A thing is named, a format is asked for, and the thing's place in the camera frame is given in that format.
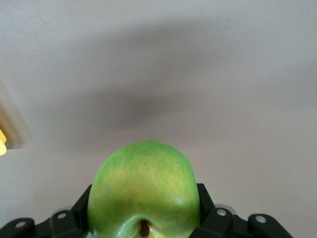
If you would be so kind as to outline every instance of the apple stem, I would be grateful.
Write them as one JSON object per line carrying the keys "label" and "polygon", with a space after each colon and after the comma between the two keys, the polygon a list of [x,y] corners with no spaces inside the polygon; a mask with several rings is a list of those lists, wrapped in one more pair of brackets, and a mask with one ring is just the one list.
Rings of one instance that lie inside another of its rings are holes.
{"label": "apple stem", "polygon": [[150,228],[148,226],[148,221],[146,220],[141,221],[141,229],[139,233],[143,238],[147,238],[149,236]]}

